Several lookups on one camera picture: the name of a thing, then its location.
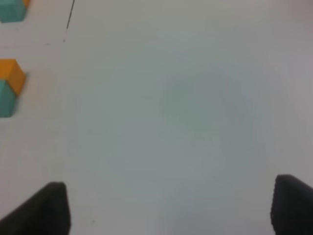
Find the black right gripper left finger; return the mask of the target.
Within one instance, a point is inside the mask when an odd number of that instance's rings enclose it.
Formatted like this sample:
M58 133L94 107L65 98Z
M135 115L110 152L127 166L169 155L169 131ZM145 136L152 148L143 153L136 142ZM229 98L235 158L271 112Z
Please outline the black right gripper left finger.
M68 235L71 228L67 187L51 182L0 220L2 235Z

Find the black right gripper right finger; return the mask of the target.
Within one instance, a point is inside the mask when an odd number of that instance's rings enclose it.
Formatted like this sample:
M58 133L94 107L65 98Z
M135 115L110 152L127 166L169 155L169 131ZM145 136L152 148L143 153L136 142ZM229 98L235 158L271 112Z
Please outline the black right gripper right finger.
M275 179L270 220L276 235L313 233L313 188L283 174Z

